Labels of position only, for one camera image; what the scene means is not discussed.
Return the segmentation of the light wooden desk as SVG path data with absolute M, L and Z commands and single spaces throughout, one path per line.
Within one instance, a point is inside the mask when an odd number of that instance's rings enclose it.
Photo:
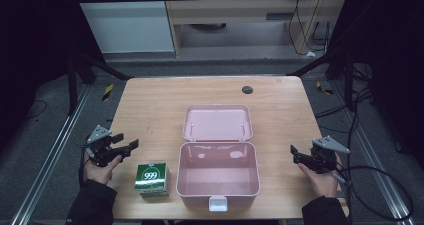
M 295 51 L 312 48 L 312 34 L 319 23 L 336 23 L 345 0 L 202 0 L 166 3 L 170 23 L 218 24 L 283 22 Z

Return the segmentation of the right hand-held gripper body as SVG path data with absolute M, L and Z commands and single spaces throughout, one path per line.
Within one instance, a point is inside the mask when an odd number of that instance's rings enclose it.
M 313 139 L 308 155 L 313 162 L 307 167 L 318 174 L 333 171 L 337 168 L 336 153 L 349 154 L 350 150 L 331 136 Z

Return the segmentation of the black metal stand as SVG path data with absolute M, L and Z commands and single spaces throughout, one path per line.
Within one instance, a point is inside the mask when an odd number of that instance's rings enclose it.
M 84 84 L 93 84 L 96 81 L 96 75 L 91 69 L 92 66 L 99 68 L 119 80 L 131 79 L 131 76 L 125 75 L 108 66 L 105 62 L 95 59 L 87 54 L 78 53 L 70 55 L 66 61 L 69 91 L 69 115 L 74 113 L 78 105 L 76 75 L 80 76 Z
M 329 50 L 325 55 L 315 59 L 303 68 L 288 73 L 288 76 L 301 77 L 307 72 L 317 68 L 318 66 L 328 63 L 329 67 L 325 72 L 325 76 L 330 79 L 336 79 L 344 74 L 344 102 L 348 108 L 353 111 L 353 66 L 354 57 L 349 51 L 343 49 Z

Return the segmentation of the aluminium floor rail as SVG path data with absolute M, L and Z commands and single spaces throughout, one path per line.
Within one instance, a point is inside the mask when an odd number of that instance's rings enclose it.
M 66 120 L 56 137 L 44 163 L 39 170 L 32 186 L 21 203 L 19 209 L 11 219 L 10 225 L 27 225 L 34 209 L 36 208 L 41 195 L 51 177 L 51 174 L 62 154 L 62 151 L 73 131 L 75 124 L 86 104 L 87 97 L 92 90 L 91 85 L 83 85 L 77 98 L 77 105 L 74 111 L 66 117 Z
M 391 215 L 398 219 L 397 225 L 416 225 L 412 217 L 413 205 L 407 206 L 405 200 L 398 191 L 398 185 L 395 184 L 392 178 L 382 174 L 382 171 L 386 171 L 386 167 L 379 159 L 376 151 L 372 148 L 359 119 L 355 117 L 355 113 L 351 112 L 349 108 L 344 109 L 344 114 L 352 124 L 352 134 L 355 137 L 355 141 L 367 165 L 371 168 L 375 168 L 375 171 L 373 171 L 374 179 L 388 205 Z

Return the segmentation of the person's left hand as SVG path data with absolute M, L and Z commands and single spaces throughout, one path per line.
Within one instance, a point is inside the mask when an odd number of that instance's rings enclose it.
M 84 154 L 83 179 L 93 180 L 103 185 L 107 185 L 112 179 L 113 170 L 121 163 L 122 156 L 117 155 L 107 166 L 99 167 L 90 160 L 87 153 Z

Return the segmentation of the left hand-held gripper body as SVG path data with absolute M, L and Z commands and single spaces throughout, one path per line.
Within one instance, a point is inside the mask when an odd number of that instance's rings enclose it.
M 91 161 L 99 167 L 107 166 L 117 155 L 122 158 L 129 157 L 131 152 L 126 151 L 125 147 L 112 147 L 112 132 L 101 125 L 97 125 L 93 132 L 88 136 L 84 148 Z

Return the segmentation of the yellow black striped tape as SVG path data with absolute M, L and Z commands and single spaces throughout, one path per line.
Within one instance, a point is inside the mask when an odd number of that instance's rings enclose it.
M 317 81 L 316 87 L 318 90 L 320 90 L 324 94 L 327 94 L 327 95 L 334 94 L 332 86 L 328 81 Z
M 107 101 L 108 100 L 108 98 L 109 98 L 109 96 L 110 96 L 113 88 L 114 88 L 114 84 L 113 83 L 110 83 L 110 84 L 108 84 L 106 86 L 105 91 L 104 91 L 104 93 L 102 95 L 102 99 L 101 99 L 102 101 Z

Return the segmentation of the person's right hand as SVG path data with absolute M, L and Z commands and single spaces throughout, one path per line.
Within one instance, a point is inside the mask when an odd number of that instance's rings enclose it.
M 305 174 L 311 183 L 312 190 L 316 197 L 335 198 L 337 195 L 338 181 L 331 172 L 317 174 L 302 163 L 298 168 Z

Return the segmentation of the green medicine box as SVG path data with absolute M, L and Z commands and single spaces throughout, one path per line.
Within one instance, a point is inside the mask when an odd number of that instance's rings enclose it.
M 143 197 L 169 195 L 169 169 L 167 163 L 140 164 L 137 168 L 135 190 Z

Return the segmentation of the pink plastic storage box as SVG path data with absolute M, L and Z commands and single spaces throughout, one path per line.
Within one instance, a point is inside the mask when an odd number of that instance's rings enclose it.
M 245 105 L 186 109 L 176 191 L 187 207 L 227 212 L 253 204 L 260 178 L 252 135 Z

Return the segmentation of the white cabinet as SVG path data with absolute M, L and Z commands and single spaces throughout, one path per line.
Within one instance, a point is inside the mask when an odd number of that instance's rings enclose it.
M 81 3 L 104 54 L 173 52 L 164 2 Z

